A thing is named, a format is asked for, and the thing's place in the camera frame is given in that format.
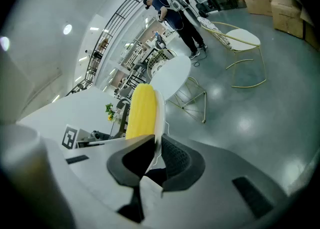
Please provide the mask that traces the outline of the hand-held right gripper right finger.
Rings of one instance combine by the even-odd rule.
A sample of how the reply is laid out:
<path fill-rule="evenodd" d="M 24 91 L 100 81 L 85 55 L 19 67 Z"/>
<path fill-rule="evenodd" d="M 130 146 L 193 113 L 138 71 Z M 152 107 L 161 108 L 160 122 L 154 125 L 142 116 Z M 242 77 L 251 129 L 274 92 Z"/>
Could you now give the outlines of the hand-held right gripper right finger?
<path fill-rule="evenodd" d="M 174 172 L 145 216 L 145 227 L 266 227 L 288 197 L 268 175 L 237 154 L 197 141 L 162 138 Z"/>

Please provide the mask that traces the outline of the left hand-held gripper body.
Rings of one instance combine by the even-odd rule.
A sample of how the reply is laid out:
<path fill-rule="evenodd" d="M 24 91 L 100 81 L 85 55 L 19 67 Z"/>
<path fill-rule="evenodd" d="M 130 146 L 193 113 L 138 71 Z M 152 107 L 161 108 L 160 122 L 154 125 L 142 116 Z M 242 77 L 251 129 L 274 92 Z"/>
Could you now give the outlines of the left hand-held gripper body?
<path fill-rule="evenodd" d="M 103 141 L 107 141 L 109 138 L 109 134 L 97 130 L 88 132 L 67 124 L 61 144 L 63 147 L 72 150 L 103 145 Z"/>

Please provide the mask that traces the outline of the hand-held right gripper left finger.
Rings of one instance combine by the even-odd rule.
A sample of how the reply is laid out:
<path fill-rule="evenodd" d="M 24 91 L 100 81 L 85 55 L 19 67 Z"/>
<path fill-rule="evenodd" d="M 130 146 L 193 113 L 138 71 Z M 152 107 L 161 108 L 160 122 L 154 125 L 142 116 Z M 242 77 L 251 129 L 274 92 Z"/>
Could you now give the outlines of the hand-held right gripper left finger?
<path fill-rule="evenodd" d="M 52 186 L 45 201 L 52 226 L 142 226 L 140 179 L 122 159 L 134 150 L 135 163 L 147 160 L 142 146 L 153 151 L 155 137 L 106 140 L 103 145 L 61 149 L 44 140 L 45 180 Z"/>

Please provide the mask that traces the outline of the yellow corn cob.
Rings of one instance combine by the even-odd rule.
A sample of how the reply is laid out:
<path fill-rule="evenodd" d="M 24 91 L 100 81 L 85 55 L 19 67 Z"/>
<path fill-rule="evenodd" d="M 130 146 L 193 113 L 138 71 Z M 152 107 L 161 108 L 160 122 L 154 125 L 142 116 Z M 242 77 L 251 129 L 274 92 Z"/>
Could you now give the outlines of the yellow corn cob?
<path fill-rule="evenodd" d="M 138 84 L 131 98 L 125 139 L 153 135 L 156 110 L 157 99 L 153 87 L 147 83 Z"/>

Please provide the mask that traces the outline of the white plate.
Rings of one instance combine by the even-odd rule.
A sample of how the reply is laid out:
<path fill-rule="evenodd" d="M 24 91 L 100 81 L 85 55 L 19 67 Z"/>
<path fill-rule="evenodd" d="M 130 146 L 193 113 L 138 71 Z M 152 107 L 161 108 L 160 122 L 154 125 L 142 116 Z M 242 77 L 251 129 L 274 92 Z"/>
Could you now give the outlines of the white plate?
<path fill-rule="evenodd" d="M 155 139 L 155 151 L 152 162 L 149 165 L 151 169 L 158 162 L 158 157 L 161 155 L 162 146 L 162 135 L 165 132 L 166 126 L 166 102 L 163 95 L 155 90 L 156 97 L 156 116 L 155 116 L 155 126 L 154 126 L 154 139 Z"/>

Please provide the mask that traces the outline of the round white table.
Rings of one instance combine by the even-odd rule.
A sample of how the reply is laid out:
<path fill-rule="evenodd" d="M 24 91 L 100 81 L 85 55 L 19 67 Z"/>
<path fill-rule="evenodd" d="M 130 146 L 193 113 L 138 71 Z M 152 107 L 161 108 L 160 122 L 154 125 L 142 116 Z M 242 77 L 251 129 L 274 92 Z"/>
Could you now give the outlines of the round white table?
<path fill-rule="evenodd" d="M 165 102 L 205 124 L 207 92 L 190 76 L 191 69 L 191 60 L 187 56 L 176 56 L 161 66 L 152 77 L 150 85 L 162 94 Z"/>

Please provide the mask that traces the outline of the yellow flower bouquet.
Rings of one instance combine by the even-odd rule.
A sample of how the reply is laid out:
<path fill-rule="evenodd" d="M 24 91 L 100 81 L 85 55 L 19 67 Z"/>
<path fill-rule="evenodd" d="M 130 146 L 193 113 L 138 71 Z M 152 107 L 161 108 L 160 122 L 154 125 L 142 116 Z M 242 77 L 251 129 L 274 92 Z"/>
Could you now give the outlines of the yellow flower bouquet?
<path fill-rule="evenodd" d="M 108 103 L 105 105 L 105 112 L 107 113 L 107 119 L 110 122 L 114 122 L 117 124 L 121 123 L 121 115 L 117 108 L 114 108 L 112 103 Z"/>

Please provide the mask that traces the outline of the black mesh side table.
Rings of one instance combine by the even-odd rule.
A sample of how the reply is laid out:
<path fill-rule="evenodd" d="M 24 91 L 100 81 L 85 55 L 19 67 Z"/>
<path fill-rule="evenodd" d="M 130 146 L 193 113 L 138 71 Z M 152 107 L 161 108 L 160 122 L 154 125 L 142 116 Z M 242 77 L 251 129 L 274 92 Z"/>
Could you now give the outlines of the black mesh side table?
<path fill-rule="evenodd" d="M 113 122 L 111 136 L 113 139 L 123 138 L 126 135 L 129 119 L 130 106 L 125 106 L 123 109 L 118 109 L 120 112 L 120 124 Z"/>

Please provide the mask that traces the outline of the black chair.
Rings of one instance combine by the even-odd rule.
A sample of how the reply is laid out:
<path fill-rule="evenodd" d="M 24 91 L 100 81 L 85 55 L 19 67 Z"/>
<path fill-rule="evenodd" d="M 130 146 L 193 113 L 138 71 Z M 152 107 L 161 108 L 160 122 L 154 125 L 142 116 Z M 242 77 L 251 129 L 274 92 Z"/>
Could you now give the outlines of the black chair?
<path fill-rule="evenodd" d="M 125 106 L 130 106 L 130 101 L 126 98 L 122 98 L 116 105 L 116 108 L 122 110 Z"/>

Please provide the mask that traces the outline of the round floral seat cushion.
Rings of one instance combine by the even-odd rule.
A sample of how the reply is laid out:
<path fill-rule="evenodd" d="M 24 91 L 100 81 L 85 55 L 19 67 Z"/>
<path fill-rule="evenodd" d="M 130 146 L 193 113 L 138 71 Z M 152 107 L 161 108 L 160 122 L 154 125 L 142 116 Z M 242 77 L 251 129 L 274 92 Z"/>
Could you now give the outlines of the round floral seat cushion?
<path fill-rule="evenodd" d="M 151 69 L 151 78 L 153 78 L 156 73 L 169 61 L 169 59 L 163 59 L 155 63 Z"/>

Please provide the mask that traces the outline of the black metal railing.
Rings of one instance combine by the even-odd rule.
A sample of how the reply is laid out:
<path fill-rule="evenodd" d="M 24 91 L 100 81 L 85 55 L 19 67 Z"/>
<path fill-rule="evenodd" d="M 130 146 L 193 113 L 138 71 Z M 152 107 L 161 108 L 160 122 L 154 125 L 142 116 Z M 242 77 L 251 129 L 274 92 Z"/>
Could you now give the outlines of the black metal railing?
<path fill-rule="evenodd" d="M 99 65 L 102 63 L 110 42 L 115 38 L 119 29 L 124 25 L 126 19 L 130 17 L 133 11 L 141 5 L 143 0 L 125 0 L 103 28 L 92 54 L 89 55 L 89 61 L 85 70 L 84 78 L 75 83 L 75 86 L 66 94 L 67 96 L 88 89 L 93 85 Z"/>

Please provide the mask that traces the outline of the gold chair white seat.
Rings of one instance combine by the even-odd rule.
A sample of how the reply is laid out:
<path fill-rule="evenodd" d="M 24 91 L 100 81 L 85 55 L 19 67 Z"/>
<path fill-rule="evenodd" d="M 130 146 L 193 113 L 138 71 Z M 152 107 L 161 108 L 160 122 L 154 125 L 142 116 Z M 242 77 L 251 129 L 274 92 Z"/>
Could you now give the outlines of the gold chair white seat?
<path fill-rule="evenodd" d="M 227 33 L 222 32 L 222 34 L 224 36 L 226 36 L 228 38 L 228 40 L 230 41 L 232 49 L 229 49 L 229 48 L 225 47 L 212 33 L 210 33 L 208 29 L 205 29 L 205 27 L 201 26 L 201 24 L 200 24 L 200 26 L 204 30 L 206 30 L 208 33 L 210 33 L 212 36 L 214 36 L 215 39 L 217 39 L 228 51 L 232 52 L 235 56 L 237 56 L 242 53 L 252 52 L 252 51 L 257 50 L 260 55 L 260 58 L 261 58 L 262 68 L 263 68 L 263 79 L 261 81 L 259 81 L 256 84 L 253 84 L 253 85 L 236 85 L 235 83 L 232 83 L 231 87 L 235 88 L 235 89 L 250 89 L 250 88 L 258 87 L 258 86 L 262 85 L 264 82 L 266 82 L 267 81 L 267 72 L 266 72 L 265 61 L 264 61 L 263 54 L 261 51 L 260 39 L 257 36 L 255 36 L 253 33 L 249 32 L 243 28 L 237 27 L 235 25 L 224 23 L 224 22 L 218 22 L 218 21 L 211 21 L 211 22 L 214 23 L 216 27 L 217 27 L 217 25 L 222 25 L 222 26 L 232 28 L 232 30 L 228 31 Z"/>

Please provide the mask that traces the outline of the floral chair cushion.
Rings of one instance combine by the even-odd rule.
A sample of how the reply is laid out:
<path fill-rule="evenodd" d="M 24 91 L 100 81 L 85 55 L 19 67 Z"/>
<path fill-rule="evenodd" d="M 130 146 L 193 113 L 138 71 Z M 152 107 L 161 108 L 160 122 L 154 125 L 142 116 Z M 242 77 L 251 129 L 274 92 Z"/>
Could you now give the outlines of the floral chair cushion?
<path fill-rule="evenodd" d="M 215 26 L 214 23 L 201 16 L 198 16 L 197 20 L 199 21 L 202 27 L 204 27 L 211 34 L 213 34 L 226 48 L 230 50 L 232 49 L 232 45 L 229 39 L 223 35 L 223 33 Z"/>

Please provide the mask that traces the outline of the grey scooter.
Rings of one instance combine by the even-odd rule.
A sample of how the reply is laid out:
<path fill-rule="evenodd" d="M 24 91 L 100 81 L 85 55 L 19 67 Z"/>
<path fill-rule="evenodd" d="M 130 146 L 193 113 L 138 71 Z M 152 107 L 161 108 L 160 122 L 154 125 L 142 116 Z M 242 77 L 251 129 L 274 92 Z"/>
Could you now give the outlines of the grey scooter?
<path fill-rule="evenodd" d="M 192 11 L 190 4 L 186 0 L 167 0 L 167 2 L 171 10 L 183 13 L 194 27 L 199 28 L 201 26 L 197 15 Z"/>

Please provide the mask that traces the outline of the cardboard box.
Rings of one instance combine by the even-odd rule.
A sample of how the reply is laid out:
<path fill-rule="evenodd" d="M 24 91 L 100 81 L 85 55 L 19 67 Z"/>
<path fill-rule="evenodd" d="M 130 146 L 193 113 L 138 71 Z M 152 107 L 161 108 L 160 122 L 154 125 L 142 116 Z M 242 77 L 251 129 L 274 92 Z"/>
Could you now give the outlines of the cardboard box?
<path fill-rule="evenodd" d="M 300 0 L 271 0 L 273 27 L 297 38 L 304 37 Z"/>
<path fill-rule="evenodd" d="M 272 0 L 244 0 L 250 14 L 272 16 Z"/>

